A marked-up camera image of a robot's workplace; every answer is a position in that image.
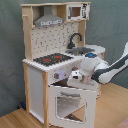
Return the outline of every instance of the wooden panel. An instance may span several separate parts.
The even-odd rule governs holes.
[[[63,18],[64,21],[66,21],[66,17],[67,17],[66,5],[57,6],[57,16]]]
[[[31,28],[33,27],[33,16],[31,7],[22,8],[24,45],[26,59],[32,61]]]
[[[25,94],[26,94],[26,110],[30,111],[30,89],[29,89],[29,73],[28,65],[23,63],[24,67],[24,81],[25,81]]]
[[[85,31],[86,31],[86,20],[81,20],[79,22],[79,29],[78,32],[82,35],[82,41],[78,41],[78,46],[79,47],[85,47]]]
[[[84,3],[91,3],[91,2],[67,2],[67,3],[21,4],[21,6],[66,5],[66,4],[84,4]]]
[[[44,127],[49,128],[48,72],[43,72],[42,77],[43,77],[43,99],[44,99]]]
[[[102,59],[104,60],[104,53],[102,53]]]

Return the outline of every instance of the stove burner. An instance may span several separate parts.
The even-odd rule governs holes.
[[[45,61],[45,62],[49,62],[49,61],[51,61],[51,60],[50,60],[50,59],[44,59],[44,61]]]
[[[47,55],[44,57],[36,58],[33,61],[39,64],[42,64],[44,66],[50,66],[50,65],[61,63],[69,59],[73,59],[73,57],[63,55],[60,53],[54,53],[54,54]]]
[[[55,58],[62,58],[62,56],[55,56]]]

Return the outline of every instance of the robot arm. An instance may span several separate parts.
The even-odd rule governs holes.
[[[79,79],[76,77],[77,74],[74,71],[71,75],[72,78],[70,77],[70,79],[76,79],[77,81],[79,81],[82,79],[82,76],[93,76],[93,79],[97,83],[107,84],[112,80],[112,78],[123,71],[127,66],[128,43],[126,43],[125,45],[125,50],[122,57],[110,66],[106,61],[101,60],[96,54],[87,53],[82,59],[80,70],[77,71],[79,74]]]

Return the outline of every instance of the cabinet door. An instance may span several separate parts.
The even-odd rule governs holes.
[[[94,128],[96,91],[49,87],[49,123],[64,128]]]

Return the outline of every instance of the wooden play kitchen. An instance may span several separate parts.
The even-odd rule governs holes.
[[[22,4],[25,56],[23,60],[26,109],[44,128],[94,128],[96,90],[69,87],[66,84],[73,68],[80,68],[82,55],[65,51],[75,47],[105,49],[85,45],[86,20],[90,2]]]

